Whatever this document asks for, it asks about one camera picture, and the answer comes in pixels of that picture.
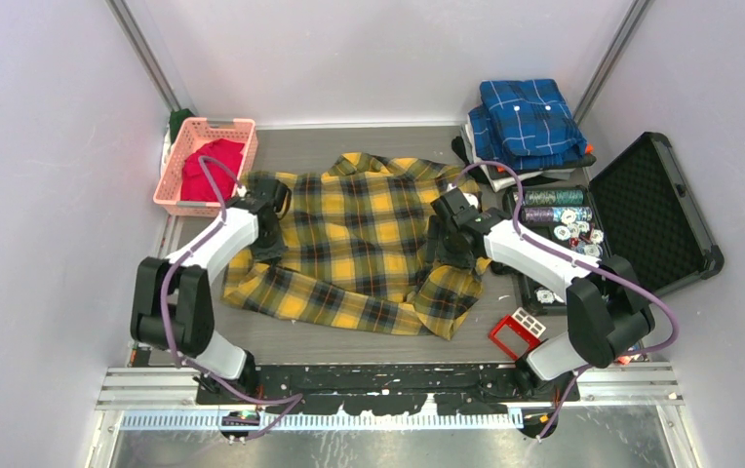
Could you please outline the yellow plaid flannel shirt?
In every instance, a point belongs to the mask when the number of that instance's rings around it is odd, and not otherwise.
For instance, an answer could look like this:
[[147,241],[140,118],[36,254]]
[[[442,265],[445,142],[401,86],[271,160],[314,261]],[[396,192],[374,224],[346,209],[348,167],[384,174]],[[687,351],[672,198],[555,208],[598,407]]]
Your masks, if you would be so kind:
[[280,320],[451,339],[484,291],[488,262],[458,268],[437,255],[432,203],[452,185],[479,195],[459,168],[416,158],[345,153],[324,173],[253,171],[244,184],[290,188],[278,262],[238,253],[224,304]]

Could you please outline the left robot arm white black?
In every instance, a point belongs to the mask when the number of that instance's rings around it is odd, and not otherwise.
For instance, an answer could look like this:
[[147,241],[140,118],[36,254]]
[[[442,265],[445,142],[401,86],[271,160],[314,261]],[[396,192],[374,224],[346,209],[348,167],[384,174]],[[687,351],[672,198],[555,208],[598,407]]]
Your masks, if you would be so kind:
[[241,252],[256,262],[281,259],[287,247],[280,221],[290,201],[287,185],[263,180],[229,199],[189,244],[164,258],[147,257],[137,268],[132,339],[221,377],[220,390],[236,404],[256,395],[255,358],[216,331],[212,282]]

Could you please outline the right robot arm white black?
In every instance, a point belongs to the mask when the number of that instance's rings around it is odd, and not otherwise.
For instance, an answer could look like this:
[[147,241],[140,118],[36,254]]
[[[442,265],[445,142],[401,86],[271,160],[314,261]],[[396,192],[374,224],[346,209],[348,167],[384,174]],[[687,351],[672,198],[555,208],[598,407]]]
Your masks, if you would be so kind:
[[517,360],[516,387],[540,400],[555,378],[585,366],[604,369],[654,329],[648,294],[630,262],[573,252],[495,208],[479,211],[453,188],[432,202],[441,242],[456,262],[486,258],[514,268],[560,297],[568,325]]

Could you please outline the pink plastic laundry basket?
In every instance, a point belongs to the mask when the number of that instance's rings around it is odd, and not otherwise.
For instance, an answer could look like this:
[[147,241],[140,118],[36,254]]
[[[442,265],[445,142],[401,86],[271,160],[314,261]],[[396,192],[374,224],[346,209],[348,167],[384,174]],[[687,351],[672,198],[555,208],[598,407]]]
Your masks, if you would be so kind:
[[206,118],[183,121],[153,195],[171,215],[216,216],[214,186],[228,199],[252,165],[258,147],[253,119],[213,123]]

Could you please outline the white folded garment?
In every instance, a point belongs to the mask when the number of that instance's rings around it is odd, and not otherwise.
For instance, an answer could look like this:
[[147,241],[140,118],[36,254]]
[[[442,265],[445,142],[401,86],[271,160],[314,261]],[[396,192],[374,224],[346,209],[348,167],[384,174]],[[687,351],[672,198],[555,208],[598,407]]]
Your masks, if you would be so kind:
[[[469,123],[460,126],[460,137],[463,141],[463,151],[465,160],[468,164],[480,161],[476,155],[473,144],[473,131]],[[484,176],[488,184],[495,192],[504,190],[515,184],[511,177],[503,168],[496,166],[483,165],[475,169],[478,176]],[[540,171],[520,171],[519,177],[522,182],[530,185],[547,184],[554,180],[568,180],[575,168],[551,169]]]

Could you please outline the red garment in basket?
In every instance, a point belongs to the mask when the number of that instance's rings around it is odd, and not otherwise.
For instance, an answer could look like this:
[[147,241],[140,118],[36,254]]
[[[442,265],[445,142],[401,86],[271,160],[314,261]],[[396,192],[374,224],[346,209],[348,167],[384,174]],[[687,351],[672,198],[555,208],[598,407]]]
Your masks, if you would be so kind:
[[242,162],[245,144],[219,138],[188,156],[182,168],[180,200],[218,202],[232,193]]

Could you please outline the green and white cloth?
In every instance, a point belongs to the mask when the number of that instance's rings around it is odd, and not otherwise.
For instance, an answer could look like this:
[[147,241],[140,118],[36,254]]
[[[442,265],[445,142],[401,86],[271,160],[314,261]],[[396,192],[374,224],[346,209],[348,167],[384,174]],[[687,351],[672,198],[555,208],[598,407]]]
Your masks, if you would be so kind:
[[183,122],[194,116],[195,114],[189,108],[182,108],[170,113],[166,134],[164,135],[163,157],[170,154],[171,147],[179,135]]

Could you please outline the blue plaid folded shirt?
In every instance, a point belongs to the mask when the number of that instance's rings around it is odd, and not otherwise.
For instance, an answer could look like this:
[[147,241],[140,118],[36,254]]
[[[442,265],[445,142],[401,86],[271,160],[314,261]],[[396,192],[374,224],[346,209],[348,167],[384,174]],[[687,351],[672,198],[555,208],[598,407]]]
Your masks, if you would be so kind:
[[514,171],[577,163],[593,151],[552,79],[489,80],[468,112],[475,155]]

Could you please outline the black foam-lined carrying case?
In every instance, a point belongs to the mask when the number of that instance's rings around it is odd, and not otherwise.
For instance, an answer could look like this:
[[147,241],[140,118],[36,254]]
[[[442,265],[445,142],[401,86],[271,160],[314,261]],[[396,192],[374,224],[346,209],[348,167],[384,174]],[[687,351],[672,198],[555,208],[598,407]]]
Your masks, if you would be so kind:
[[570,188],[508,188],[532,232],[578,254],[620,255],[657,296],[719,274],[725,256],[688,188],[671,141],[645,132],[599,174]]

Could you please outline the red plastic frame block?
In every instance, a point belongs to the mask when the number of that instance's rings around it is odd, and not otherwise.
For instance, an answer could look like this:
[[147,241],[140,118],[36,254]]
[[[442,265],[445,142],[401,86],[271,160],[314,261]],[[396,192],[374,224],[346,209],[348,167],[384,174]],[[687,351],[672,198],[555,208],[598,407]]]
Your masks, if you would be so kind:
[[488,339],[515,362],[542,343],[547,327],[523,307],[500,319]]

